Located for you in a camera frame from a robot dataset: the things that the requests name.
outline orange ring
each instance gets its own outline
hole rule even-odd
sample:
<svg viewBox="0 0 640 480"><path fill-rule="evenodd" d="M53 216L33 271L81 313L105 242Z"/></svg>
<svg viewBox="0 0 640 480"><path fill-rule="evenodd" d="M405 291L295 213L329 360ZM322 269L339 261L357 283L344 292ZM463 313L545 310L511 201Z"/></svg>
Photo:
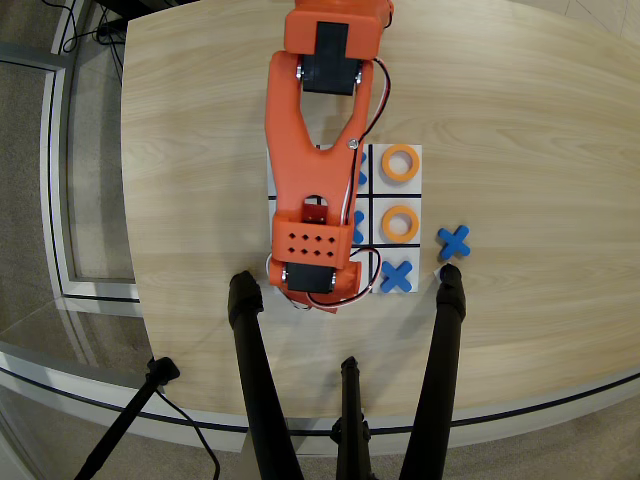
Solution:
<svg viewBox="0 0 640 480"><path fill-rule="evenodd" d="M411 158L411 167L405 173L400 174L391 170L391 156L396 152L405 152L409 155L409 158ZM418 173L419 169L420 157L418 156L416 151L409 145L405 145L402 143L393 145L392 147L387 148L387 151L384 152L384 155L382 155L382 170L390 179L395 180L396 182L408 182L416 176L416 173Z"/></svg>
<svg viewBox="0 0 640 480"><path fill-rule="evenodd" d="M393 233L391 231L391 219L396 215L407 215L411 220L411 226L409 227L409 231L404 235L399 235L397 233ZM418 229L420 228L420 220L418 220L418 216L415 214L413 210L409 207L405 207L404 205L398 205L395 207L391 207L387 210L387 213L382 217L382 231L384 234L394 243L407 243L418 233Z"/></svg>

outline robotic arm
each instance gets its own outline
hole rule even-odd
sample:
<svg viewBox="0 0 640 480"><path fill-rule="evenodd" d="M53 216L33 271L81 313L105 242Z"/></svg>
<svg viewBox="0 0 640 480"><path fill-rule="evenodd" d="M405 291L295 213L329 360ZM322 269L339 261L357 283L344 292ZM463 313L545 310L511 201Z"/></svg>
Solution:
<svg viewBox="0 0 640 480"><path fill-rule="evenodd" d="M296 0L286 20L285 50L273 55L269 70L265 129L278 190L270 283L292 301L333 313L369 293L379 275L380 261L358 292L361 264L350 260L350 252L355 173L364 138L391 88L377 55L393 10L390 0ZM384 71L385 91L367 127L374 61ZM329 150L311 143L300 111L302 89L332 95L355 90L351 119Z"/></svg>

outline white game board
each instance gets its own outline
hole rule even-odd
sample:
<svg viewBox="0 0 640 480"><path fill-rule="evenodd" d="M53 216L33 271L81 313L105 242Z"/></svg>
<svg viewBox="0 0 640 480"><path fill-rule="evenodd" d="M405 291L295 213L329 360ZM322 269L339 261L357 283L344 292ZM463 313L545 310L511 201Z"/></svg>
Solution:
<svg viewBox="0 0 640 480"><path fill-rule="evenodd" d="M356 212L364 214L364 219L357 226L357 231L361 237L354 234L353 250L361 247L375 247L380 252L383 262L388 262L394 268L398 268L404 261L411 263L412 270L406 275L406 279L411 284L409 293L418 291L420 279L420 230L407 243L393 243L386 238L382 230L382 217L391 207L396 205L411 208L422 223L422 145L411 145L420 158L420 168L417 174L408 182L399 184L390 179L382 169L382 156L389 144L365 144L363 147L363 162L358 181L358 196L356 199ZM330 146L320 146L319 148L329 148ZM408 168L406 154L395 154L391 157L392 170L402 173ZM267 152L267 192L269 195L269 224L272 225L273 215L276 211L278 194L273 180L271 161ZM402 218L394 218L391 221L391 228L394 231L403 233L407 230L405 221ZM353 257L354 261L362 262L361 289L364 288L373 276L377 268L376 256L373 253L362 253ZM380 274L380 279L373 287L373 293L384 294L380 289L382 282L386 280L384 273ZM389 293L405 293L399 287L392 288Z"/></svg>

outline blue x piece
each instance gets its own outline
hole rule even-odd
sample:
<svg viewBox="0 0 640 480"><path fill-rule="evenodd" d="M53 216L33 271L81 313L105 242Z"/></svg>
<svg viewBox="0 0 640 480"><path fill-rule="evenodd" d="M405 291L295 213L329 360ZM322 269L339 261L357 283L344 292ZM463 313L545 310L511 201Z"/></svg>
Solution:
<svg viewBox="0 0 640 480"><path fill-rule="evenodd" d="M364 162L366 162L367 160L367 154L362 152L362 163L360 164L360 168L362 168L362 165L364 165ZM362 173L362 171L360 171L360 176L358 177L358 185L364 185L365 183L367 183L367 176Z"/></svg>
<svg viewBox="0 0 640 480"><path fill-rule="evenodd" d="M360 245L362 242L364 242L364 235L362 235L358 231L358 225L361 224L364 220L364 213L362 213L360 210L356 210L354 218L356 221L356 228L353 229L353 243L357 243L358 245Z"/></svg>
<svg viewBox="0 0 640 480"><path fill-rule="evenodd" d="M464 239L467 238L469 232L469 227L466 225L460 225L455 233L449 232L446 228L438 230L438 236L444 240L446 244L440 252L440 256L443 260L449 260L458 252L463 257L471 255L471 248L464 243Z"/></svg>
<svg viewBox="0 0 640 480"><path fill-rule="evenodd" d="M406 260L402 262L398 268L394 268L389 262L382 262L382 273L384 273L387 278L382 282L382 285L380 285L380 290L384 293L389 293L393 287L398 287L403 292L409 293L412 287L409 280L405 277L411 270L413 270L413 265Z"/></svg>

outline black pole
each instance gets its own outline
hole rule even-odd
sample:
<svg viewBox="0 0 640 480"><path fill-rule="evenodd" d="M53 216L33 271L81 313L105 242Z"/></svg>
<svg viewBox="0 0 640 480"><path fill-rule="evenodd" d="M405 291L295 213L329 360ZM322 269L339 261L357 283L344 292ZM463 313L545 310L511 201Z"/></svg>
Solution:
<svg viewBox="0 0 640 480"><path fill-rule="evenodd" d="M228 308L260 476L302 480L258 325L258 313L264 310L260 287L246 270L231 279Z"/></svg>
<svg viewBox="0 0 640 480"><path fill-rule="evenodd" d="M102 468L104 462L109 458L111 452L116 447L129 426L136 419L140 411L147 404L151 395L160 385L166 385L170 380L178 378L180 371L170 358L164 357L157 361L151 361L147 365L150 372L147 373L147 381L134 395L125 409L120 413L113 425L109 427L107 433L95 446L87 457L84 465L80 469L76 480L89 480Z"/></svg>
<svg viewBox="0 0 640 480"><path fill-rule="evenodd" d="M460 270L445 265L440 278L429 360L400 480L439 480L444 472L466 301Z"/></svg>
<svg viewBox="0 0 640 480"><path fill-rule="evenodd" d="M342 362L342 417L331 431L331 439L338 444L337 480L370 480L371 439L364 420L360 401L360 371L355 358Z"/></svg>

